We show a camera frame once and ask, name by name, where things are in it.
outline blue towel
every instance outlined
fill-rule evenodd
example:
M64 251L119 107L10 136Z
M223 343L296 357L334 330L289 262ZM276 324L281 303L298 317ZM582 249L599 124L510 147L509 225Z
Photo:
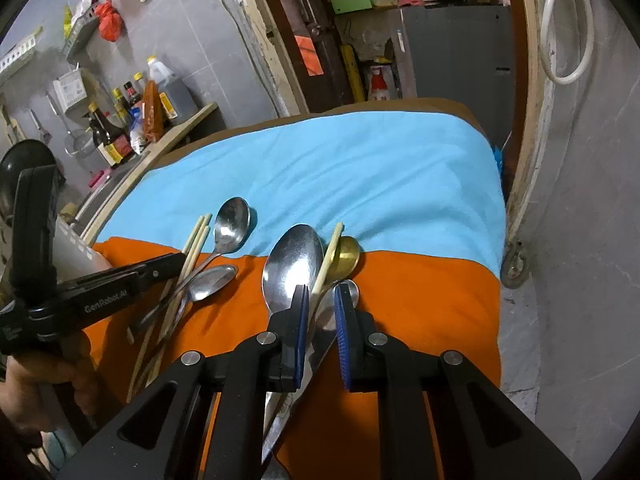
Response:
M210 144L149 172L98 240L180 249L198 216L215 217L233 196L257 215L235 256L269 254L298 223L328 240L341 221L365 251L463 258L499 273L506 220L492 149L465 121L426 112L318 117Z

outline cable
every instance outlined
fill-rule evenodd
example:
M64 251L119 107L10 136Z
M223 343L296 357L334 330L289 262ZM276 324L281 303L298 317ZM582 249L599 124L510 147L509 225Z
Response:
M66 448L62 444L62 441L60 440L60 437L58 436L58 434L55 431L52 431L51 434L53 435L53 437L56 439L58 445L60 446L60 451L62 451L62 462L65 463L67 460L69 460L69 455L66 452Z
M46 457L47 457L47 461L49 462L49 465L50 465L53 469L55 469L54 473L57 473L58 471L60 471L60 467L62 467L62 466L59 466L59 465L57 465L57 464L55 464L55 463L53 462L53 460L52 460L52 459L51 459L51 457L49 456L49 453L47 452L47 450L45 449L45 447L44 447L44 446L42 446L40 449L41 449L41 450L42 450L42 452L44 453L44 456L46 456Z
M549 25L551 23L551 15L554 10L556 0L546 0L545 7L542 12L542 24L540 25L540 57L542 58L542 68L544 68L546 76L551 81L559 85L569 85L575 82L587 69L591 61L591 55L593 54L593 43L595 39L595 33L593 28L593 10L591 9L591 1L583 0L584 13L587 17L587 45L584 49L584 55L578 64L578 67L566 76L558 76L551 69L551 62L548 55L549 44Z

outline yellow label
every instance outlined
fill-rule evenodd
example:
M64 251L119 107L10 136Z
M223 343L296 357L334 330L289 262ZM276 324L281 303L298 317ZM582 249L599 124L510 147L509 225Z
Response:
M104 157L104 160L106 160L109 163L109 166L115 166L116 165L116 161L113 160L113 157L111 156L111 153L109 153L109 151L107 150L107 148L105 148L103 143L100 143L100 146L98 146L98 151L100 153L102 153L102 156Z
M167 117L175 119L178 116L178 113L174 110L174 106L171 104L171 101L169 101L169 98L164 92L160 92L160 102L162 103L162 108L164 108Z
M122 160L122 156L118 153L118 150L116 150L116 147L113 144L108 144L104 149L107 150L107 153L109 153L116 164Z

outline caster wheel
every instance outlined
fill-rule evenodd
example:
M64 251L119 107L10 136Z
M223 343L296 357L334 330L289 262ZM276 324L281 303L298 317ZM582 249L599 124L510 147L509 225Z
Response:
M529 256L522 242L509 247L500 267L500 281L506 288L520 288L530 274Z

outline soy sauce bottle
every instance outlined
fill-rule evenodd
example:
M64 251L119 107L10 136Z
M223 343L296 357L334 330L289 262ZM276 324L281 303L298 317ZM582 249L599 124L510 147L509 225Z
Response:
M133 149L124 128L108 121L95 102L89 104L90 124L94 128L94 142L111 167L126 162L133 156Z

